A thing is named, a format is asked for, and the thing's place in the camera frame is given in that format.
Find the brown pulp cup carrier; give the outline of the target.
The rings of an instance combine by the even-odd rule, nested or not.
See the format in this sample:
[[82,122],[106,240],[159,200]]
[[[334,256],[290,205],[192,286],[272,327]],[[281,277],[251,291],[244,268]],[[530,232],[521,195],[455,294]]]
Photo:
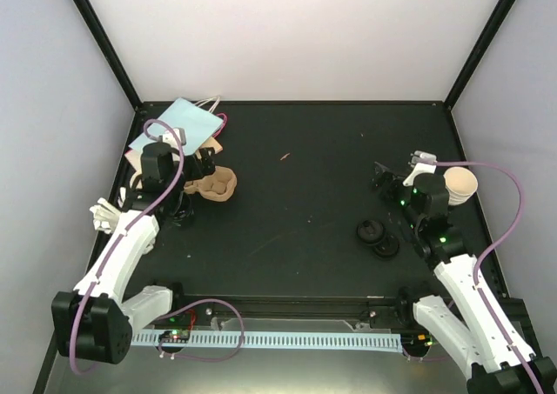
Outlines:
[[237,184],[238,179],[233,170],[216,166],[211,175],[187,182],[184,191],[188,195],[198,193],[206,200],[223,203],[232,197]]

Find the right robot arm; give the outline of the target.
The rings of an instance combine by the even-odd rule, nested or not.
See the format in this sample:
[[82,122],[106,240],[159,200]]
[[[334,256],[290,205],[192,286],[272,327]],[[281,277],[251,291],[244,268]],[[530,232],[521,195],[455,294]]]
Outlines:
[[550,393],[556,382],[551,358],[535,353],[518,333],[492,293],[459,229],[451,209],[466,203],[479,183],[467,162],[441,163],[413,155],[412,170],[400,175],[375,164],[373,188],[402,211],[410,240],[447,290],[458,311],[438,295],[405,298],[401,317],[424,327],[458,365],[470,393]]

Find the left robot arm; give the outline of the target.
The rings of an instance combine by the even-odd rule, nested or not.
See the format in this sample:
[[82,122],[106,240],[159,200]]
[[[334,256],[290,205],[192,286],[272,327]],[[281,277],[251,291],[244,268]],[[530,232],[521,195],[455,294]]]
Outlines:
[[168,143],[143,148],[141,171],[125,188],[115,211],[110,240],[72,291],[60,291],[51,303],[57,351],[72,360],[120,363],[139,331],[168,313],[172,289],[148,285],[137,295],[124,292],[140,258],[149,252],[169,217],[186,217],[191,209],[185,184],[215,171],[212,148],[181,157]]

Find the light blue paper bag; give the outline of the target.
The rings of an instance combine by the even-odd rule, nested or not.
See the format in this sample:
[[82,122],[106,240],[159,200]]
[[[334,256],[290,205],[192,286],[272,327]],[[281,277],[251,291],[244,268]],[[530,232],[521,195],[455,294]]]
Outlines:
[[212,137],[224,123],[221,117],[203,110],[201,107],[184,98],[176,99],[158,120],[164,123],[153,124],[148,128],[148,133],[153,137],[162,136],[167,127],[182,130],[185,134],[183,152],[189,156],[197,150],[202,143]]

